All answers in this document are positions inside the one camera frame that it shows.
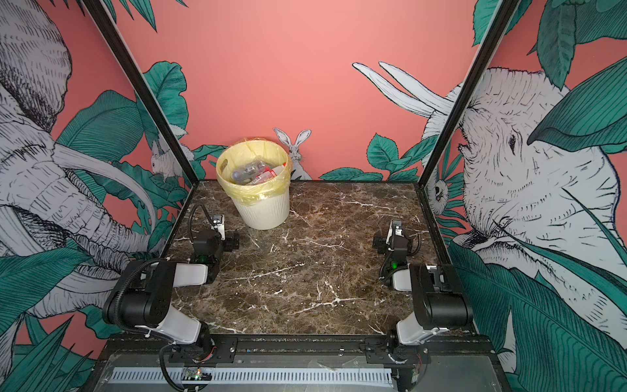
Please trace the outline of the clear bottle purple label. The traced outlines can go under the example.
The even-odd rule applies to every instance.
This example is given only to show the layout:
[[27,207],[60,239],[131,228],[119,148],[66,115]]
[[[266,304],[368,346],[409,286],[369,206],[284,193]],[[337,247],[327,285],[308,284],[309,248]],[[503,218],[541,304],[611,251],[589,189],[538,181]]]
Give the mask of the clear bottle purple label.
[[247,163],[239,168],[236,168],[231,173],[231,180],[235,184],[246,185],[252,182],[257,176],[265,172],[269,168],[268,164],[256,160],[251,163]]

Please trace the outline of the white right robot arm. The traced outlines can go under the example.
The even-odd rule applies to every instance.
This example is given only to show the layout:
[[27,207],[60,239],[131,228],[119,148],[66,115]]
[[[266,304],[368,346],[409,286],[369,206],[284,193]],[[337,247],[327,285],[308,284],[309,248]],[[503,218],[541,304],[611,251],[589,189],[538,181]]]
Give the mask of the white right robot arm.
[[397,292],[411,293],[413,311],[373,348],[377,360],[387,364],[414,364],[421,360],[426,341],[473,323],[473,310],[454,266],[411,264],[418,247],[394,225],[387,235],[375,234],[372,247],[383,255],[379,279]]

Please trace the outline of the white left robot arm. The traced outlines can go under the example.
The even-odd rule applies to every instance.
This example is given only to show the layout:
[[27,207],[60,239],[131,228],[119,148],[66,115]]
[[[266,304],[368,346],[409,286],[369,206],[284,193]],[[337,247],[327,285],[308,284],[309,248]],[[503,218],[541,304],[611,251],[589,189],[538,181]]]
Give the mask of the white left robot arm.
[[127,265],[102,310],[107,324],[127,333],[156,336],[170,344],[192,350],[196,361],[214,356],[217,348],[206,323],[191,318],[171,305],[178,287],[212,284],[220,272],[222,256],[239,249],[238,231],[221,235],[205,230],[193,241],[189,262],[158,258]]

